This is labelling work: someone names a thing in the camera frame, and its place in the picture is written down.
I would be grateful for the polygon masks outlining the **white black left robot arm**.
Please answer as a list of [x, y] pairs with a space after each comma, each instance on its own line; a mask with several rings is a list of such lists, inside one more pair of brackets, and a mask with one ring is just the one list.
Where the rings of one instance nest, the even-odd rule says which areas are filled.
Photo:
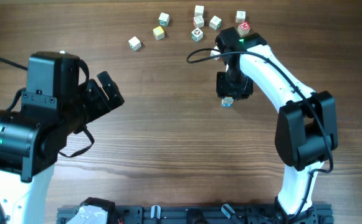
[[107, 72], [81, 82], [89, 69], [76, 55], [36, 52], [26, 71], [26, 86], [0, 110], [0, 223], [42, 223], [68, 136], [86, 133], [88, 123], [124, 103]]

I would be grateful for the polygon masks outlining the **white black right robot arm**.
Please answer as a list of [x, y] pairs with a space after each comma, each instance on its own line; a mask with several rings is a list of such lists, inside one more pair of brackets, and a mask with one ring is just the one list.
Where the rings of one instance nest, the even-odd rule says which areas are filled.
[[278, 113], [275, 148], [285, 164], [276, 198], [280, 220], [295, 223], [311, 214], [311, 195], [320, 172], [333, 170], [338, 146], [335, 99], [317, 93], [283, 66], [267, 42], [253, 33], [241, 37], [236, 28], [215, 39], [226, 69], [217, 74], [217, 95], [223, 104], [250, 97], [257, 85]]

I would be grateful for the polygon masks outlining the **blue letter wooden block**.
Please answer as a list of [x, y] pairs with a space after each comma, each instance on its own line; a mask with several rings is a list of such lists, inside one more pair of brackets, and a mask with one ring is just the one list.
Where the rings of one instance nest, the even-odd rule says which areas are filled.
[[224, 97], [222, 99], [222, 104], [223, 103], [233, 104], [233, 102], [234, 102], [234, 99], [232, 97]]

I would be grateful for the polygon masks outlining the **blue bottom tower block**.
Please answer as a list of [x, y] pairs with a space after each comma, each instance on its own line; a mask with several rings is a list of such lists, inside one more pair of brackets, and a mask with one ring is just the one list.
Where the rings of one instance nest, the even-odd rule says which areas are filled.
[[224, 107], [224, 108], [231, 108], [231, 107], [232, 107], [232, 104], [223, 103], [223, 104], [222, 104], [222, 107]]

